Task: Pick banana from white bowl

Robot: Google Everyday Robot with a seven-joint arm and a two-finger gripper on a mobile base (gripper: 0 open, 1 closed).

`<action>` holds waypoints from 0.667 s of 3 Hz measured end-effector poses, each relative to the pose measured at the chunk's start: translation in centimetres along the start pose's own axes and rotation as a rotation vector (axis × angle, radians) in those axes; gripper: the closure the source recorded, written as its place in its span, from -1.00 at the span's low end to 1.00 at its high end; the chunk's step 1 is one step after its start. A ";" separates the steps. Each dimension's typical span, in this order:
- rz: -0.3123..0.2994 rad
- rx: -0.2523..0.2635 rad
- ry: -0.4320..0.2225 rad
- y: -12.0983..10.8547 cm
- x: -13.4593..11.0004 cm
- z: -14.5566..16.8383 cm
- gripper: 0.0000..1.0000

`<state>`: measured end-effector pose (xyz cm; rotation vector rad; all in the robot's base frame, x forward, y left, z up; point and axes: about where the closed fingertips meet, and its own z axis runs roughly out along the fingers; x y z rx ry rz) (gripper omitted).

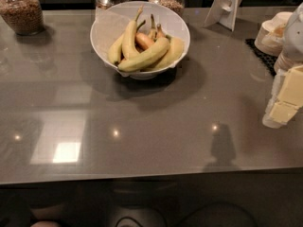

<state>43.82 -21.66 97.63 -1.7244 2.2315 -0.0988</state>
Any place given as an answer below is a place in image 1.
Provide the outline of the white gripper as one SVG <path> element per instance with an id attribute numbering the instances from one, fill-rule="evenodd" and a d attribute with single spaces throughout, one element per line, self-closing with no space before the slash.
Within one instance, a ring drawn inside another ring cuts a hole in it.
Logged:
<path id="1" fill-rule="evenodd" d="M 283 46 L 274 70 L 272 96 L 262 118 L 264 126 L 279 129 L 286 126 L 303 106 L 303 3 L 289 18 L 283 33 Z"/>

